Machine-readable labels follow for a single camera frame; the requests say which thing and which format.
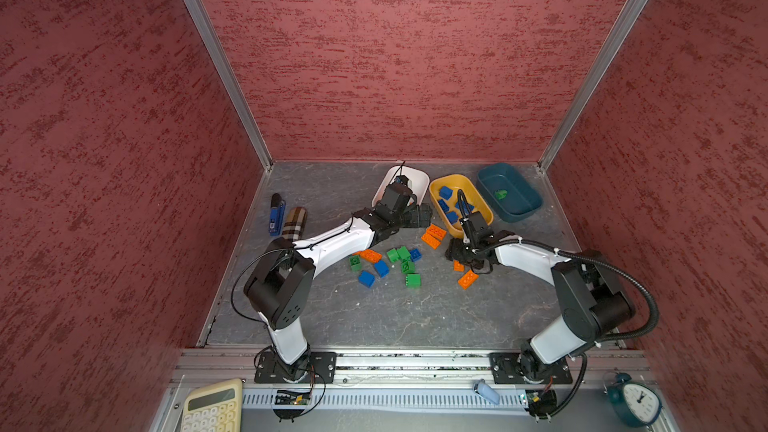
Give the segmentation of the orange lego brick upper pair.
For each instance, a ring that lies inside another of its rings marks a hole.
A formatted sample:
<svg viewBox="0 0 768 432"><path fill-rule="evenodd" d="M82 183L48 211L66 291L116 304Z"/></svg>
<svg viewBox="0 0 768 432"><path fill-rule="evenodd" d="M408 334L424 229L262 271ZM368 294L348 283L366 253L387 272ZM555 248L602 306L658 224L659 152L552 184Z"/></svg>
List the orange lego brick upper pair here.
<svg viewBox="0 0 768 432"><path fill-rule="evenodd" d="M442 229L442 228L438 227L438 226L437 226L437 225L435 225L435 224L431 224L431 225L430 225L430 226L427 228L427 233L428 233L430 236L432 236L432 237L434 237L435 239L437 239L438 241L442 241L442 240L445 238L445 236L447 235L447 231L446 231L446 230L444 230L444 229Z"/></svg>

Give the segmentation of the aluminium corner post left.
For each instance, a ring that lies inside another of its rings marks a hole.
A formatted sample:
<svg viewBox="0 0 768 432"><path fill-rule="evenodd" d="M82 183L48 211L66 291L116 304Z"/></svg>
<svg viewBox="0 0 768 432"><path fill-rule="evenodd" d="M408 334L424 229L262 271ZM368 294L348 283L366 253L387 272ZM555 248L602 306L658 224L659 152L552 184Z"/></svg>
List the aluminium corner post left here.
<svg viewBox="0 0 768 432"><path fill-rule="evenodd" d="M210 16L205 9L203 0L183 0L183 2L262 167L267 172L271 172L274 160L215 31Z"/></svg>

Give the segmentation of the beige calculator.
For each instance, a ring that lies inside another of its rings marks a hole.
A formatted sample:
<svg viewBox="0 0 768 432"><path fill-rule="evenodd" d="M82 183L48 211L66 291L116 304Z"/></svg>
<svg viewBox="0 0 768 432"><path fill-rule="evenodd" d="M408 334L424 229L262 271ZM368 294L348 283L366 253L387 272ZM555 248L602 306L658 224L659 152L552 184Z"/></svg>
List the beige calculator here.
<svg viewBox="0 0 768 432"><path fill-rule="evenodd" d="M182 408L180 430L240 432L243 382L230 379L193 390Z"/></svg>

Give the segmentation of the orange lego brick lower pair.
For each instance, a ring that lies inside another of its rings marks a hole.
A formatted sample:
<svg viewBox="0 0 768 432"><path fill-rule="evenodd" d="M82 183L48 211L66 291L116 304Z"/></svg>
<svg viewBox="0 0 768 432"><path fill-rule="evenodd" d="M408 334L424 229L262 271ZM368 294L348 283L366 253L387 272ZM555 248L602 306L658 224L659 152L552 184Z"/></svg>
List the orange lego brick lower pair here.
<svg viewBox="0 0 768 432"><path fill-rule="evenodd" d="M435 236L433 236L428 232L424 233L421 236L421 240L425 244L427 244L429 247L431 247L433 250L436 250L441 244L441 241L438 238L436 238Z"/></svg>

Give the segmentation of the small blue cylinder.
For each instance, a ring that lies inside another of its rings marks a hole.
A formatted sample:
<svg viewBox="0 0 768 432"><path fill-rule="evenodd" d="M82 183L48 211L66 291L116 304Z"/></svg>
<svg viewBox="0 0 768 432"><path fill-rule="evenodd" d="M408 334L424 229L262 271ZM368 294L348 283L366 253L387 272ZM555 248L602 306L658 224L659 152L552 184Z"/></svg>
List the small blue cylinder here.
<svg viewBox="0 0 768 432"><path fill-rule="evenodd" d="M493 405L500 404L500 395L484 379L479 379L473 384L473 391Z"/></svg>

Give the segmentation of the white plastic bin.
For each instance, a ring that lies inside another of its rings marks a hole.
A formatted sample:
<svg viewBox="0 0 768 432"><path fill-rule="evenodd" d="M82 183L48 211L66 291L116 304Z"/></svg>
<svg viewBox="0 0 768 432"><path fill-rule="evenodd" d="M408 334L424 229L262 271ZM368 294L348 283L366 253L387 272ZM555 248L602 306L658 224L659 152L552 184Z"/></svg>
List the white plastic bin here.
<svg viewBox="0 0 768 432"><path fill-rule="evenodd" d="M383 198L387 187L391 184L401 184L409 188L415 195L415 199L411 199L410 203L421 205L427 194L430 182L429 175L422 170L405 165L393 166L386 172L371 201L371 205L375 206Z"/></svg>

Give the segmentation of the aluminium corner post right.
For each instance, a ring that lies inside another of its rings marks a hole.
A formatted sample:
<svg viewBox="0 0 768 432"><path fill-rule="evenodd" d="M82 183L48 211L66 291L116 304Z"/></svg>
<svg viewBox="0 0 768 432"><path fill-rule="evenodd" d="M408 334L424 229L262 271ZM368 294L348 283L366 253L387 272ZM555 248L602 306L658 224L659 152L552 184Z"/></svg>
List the aluminium corner post right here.
<svg viewBox="0 0 768 432"><path fill-rule="evenodd" d="M576 125L603 77L609 70L648 1L649 0L625 1L609 33L602 43L595 60L575 93L560 125L557 127L538 162L538 168L542 174L546 174L552 166L557 154L565 144L570 132Z"/></svg>

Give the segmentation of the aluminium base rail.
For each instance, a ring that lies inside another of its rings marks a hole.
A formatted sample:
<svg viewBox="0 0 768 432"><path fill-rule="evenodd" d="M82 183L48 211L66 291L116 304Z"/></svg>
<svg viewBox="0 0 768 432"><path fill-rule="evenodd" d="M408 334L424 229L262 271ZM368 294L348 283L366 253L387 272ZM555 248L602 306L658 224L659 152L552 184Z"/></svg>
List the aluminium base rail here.
<svg viewBox="0 0 768 432"><path fill-rule="evenodd" d="M375 410L382 412L526 416L526 382L511 351L483 349L321 348L311 353L317 378L286 382L271 353L258 347L189 348L181 353L169 388L152 422L153 431L178 431L182 408L198 388L241 379L243 409L278 408L281 390L311 389L315 411ZM493 405L476 395L473 384L484 379L500 395Z"/></svg>

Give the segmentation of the plaid fabric case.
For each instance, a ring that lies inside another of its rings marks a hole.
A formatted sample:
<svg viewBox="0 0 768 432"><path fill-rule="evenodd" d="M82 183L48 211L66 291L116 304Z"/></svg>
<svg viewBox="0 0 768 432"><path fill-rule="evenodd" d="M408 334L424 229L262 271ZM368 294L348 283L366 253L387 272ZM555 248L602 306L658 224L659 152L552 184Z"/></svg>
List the plaid fabric case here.
<svg viewBox="0 0 768 432"><path fill-rule="evenodd" d="M302 236L306 226L308 213L305 207L294 207L285 216L281 238L297 242Z"/></svg>

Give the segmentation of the aluminium corner post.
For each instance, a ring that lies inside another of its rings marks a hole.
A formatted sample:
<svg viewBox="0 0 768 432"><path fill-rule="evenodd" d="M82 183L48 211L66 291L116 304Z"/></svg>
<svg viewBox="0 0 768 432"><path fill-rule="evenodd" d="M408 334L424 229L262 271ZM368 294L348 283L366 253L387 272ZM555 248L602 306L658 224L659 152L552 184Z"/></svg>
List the aluminium corner post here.
<svg viewBox="0 0 768 432"><path fill-rule="evenodd" d="M205 9L203 0L183 0L183 2L262 167L267 172L271 172L274 160L215 31L210 16Z"/></svg>
<svg viewBox="0 0 768 432"><path fill-rule="evenodd" d="M603 77L609 70L648 1L649 0L625 1L609 33L602 43L595 60L575 93L560 125L557 127L538 162L538 168L542 174L546 174L552 166L557 154L565 144L570 132L576 125Z"/></svg>

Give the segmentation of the yellow plastic bin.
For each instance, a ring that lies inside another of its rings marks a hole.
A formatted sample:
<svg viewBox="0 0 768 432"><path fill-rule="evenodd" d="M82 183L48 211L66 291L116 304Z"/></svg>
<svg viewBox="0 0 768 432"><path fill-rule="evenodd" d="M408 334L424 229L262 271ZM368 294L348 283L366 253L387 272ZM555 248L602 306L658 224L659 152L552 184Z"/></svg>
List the yellow plastic bin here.
<svg viewBox="0 0 768 432"><path fill-rule="evenodd" d="M480 212L486 222L489 225L492 224L494 219L493 212L468 177L460 174L440 177L430 183L428 192L433 205L437 208L437 216L443 221L446 230L452 237L463 238L464 232L459 221L456 224L448 223L445 213L438 205L438 200L442 199L439 196L439 190L443 186L449 187L454 191L450 200L446 201L443 199L450 206L450 211L457 211L461 217L462 212L466 214Z"/></svg>

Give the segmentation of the teal plastic bin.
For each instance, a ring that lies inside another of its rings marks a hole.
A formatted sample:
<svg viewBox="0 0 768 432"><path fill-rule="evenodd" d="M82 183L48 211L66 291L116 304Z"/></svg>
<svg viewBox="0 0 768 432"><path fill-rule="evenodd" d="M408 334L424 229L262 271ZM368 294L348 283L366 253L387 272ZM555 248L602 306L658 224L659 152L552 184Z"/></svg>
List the teal plastic bin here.
<svg viewBox="0 0 768 432"><path fill-rule="evenodd" d="M476 187L493 212L503 221L514 223L533 215L542 205L541 195L512 165L496 163L477 173ZM498 200L494 192L505 189L508 195Z"/></svg>

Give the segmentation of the green alarm clock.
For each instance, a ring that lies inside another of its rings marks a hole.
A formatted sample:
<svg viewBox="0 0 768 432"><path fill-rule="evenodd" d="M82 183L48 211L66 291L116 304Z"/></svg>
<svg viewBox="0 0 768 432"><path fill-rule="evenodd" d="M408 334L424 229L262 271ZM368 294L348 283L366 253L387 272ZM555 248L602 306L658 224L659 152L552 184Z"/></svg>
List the green alarm clock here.
<svg viewBox="0 0 768 432"><path fill-rule="evenodd" d="M621 422L631 428L653 425L662 411L657 393L634 382L627 373L615 374L613 382L606 387L606 395Z"/></svg>

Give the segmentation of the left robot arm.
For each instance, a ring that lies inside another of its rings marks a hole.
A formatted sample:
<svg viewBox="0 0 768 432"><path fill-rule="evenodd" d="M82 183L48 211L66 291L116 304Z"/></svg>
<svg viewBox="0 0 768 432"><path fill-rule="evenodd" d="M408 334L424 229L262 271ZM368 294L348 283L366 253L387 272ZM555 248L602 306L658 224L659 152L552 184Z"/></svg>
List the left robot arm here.
<svg viewBox="0 0 768 432"><path fill-rule="evenodd" d="M392 172L371 208L355 211L341 225L306 240L277 238L245 268L249 276L243 294L266 325L271 357L284 381L299 382L311 371L300 317L314 278L403 228L430 225L431 207L422 205L429 176L416 169Z"/></svg>

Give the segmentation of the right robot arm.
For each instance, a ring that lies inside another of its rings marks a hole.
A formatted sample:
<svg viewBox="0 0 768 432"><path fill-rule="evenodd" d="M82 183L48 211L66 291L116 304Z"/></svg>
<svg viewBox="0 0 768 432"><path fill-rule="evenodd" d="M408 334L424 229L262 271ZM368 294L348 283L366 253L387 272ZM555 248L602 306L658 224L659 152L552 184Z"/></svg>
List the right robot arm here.
<svg viewBox="0 0 768 432"><path fill-rule="evenodd" d="M456 248L461 261L515 268L555 289L560 315L520 348L517 374L527 382L547 380L561 359L588 350L634 317L633 302L600 253L569 253L507 231L495 233L478 212L458 223L464 234Z"/></svg>

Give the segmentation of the orange lego brick pair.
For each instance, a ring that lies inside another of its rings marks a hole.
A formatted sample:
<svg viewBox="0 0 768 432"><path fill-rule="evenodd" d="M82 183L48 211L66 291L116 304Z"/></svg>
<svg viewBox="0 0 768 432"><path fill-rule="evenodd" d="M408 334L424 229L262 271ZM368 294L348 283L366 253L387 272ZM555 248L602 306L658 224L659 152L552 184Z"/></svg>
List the orange lego brick pair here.
<svg viewBox="0 0 768 432"><path fill-rule="evenodd" d="M441 244L441 241L438 238L436 238L435 236L433 236L428 232L424 233L421 236L421 240L425 244L427 244L429 247L431 247L433 250L436 250Z"/></svg>
<svg viewBox="0 0 768 432"><path fill-rule="evenodd" d="M445 238L445 236L447 235L447 231L446 231L446 230L444 230L444 229L442 229L442 228L438 227L438 226L437 226L437 225L435 225L435 224L431 224L431 225L430 225L430 226L427 228L427 233L428 233L430 236L432 236L432 237L434 237L435 239L437 239L438 241L442 241L442 240Z"/></svg>

